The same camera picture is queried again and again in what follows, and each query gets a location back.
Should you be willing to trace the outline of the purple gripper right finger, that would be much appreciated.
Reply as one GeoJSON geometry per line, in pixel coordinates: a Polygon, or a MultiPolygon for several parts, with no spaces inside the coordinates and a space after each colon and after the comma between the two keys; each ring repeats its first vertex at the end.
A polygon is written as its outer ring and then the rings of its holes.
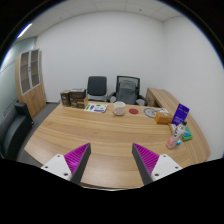
{"type": "Polygon", "coordinates": [[[137,143],[132,144],[132,154],[144,185],[182,169],[167,154],[158,155],[137,143]]]}

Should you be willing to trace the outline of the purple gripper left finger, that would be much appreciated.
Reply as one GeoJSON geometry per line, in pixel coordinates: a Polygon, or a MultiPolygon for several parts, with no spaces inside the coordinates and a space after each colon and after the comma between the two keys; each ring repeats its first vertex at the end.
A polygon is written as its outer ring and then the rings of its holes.
{"type": "Polygon", "coordinates": [[[79,184],[91,154],[91,145],[84,144],[69,153],[56,154],[42,169],[65,180],[79,184]]]}

